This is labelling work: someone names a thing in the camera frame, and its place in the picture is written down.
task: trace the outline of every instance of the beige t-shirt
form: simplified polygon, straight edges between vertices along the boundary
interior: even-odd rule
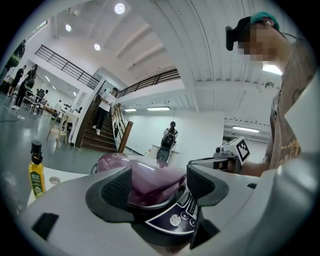
[[[269,169],[278,168],[290,158],[297,157],[301,151],[296,136],[285,119],[285,114],[311,81],[316,68],[317,62],[309,44],[297,40],[292,45],[287,65],[281,76],[280,90],[272,101],[271,134],[263,159],[263,162],[269,165]]]

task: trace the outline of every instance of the yellow bottle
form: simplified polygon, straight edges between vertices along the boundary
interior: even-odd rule
[[[31,162],[29,164],[29,177],[31,188],[35,198],[38,198],[46,191],[44,165],[42,164],[41,142],[31,143]]]

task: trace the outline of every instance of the floor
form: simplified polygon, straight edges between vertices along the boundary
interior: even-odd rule
[[[33,115],[26,107],[15,111],[11,109],[13,102],[9,105],[8,101],[9,97],[0,92],[0,188],[8,209],[16,216],[26,207],[31,192],[28,166],[33,140],[42,143],[44,166],[59,171],[89,174],[104,153],[71,147],[65,145],[62,139],[63,143],[58,149],[56,134],[51,134],[46,140],[53,123],[46,111],[41,116]]]

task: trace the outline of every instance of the bottle label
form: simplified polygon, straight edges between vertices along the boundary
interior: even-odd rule
[[[30,178],[34,196],[37,198],[44,193],[41,184],[41,176],[37,172],[33,171],[30,173]]]

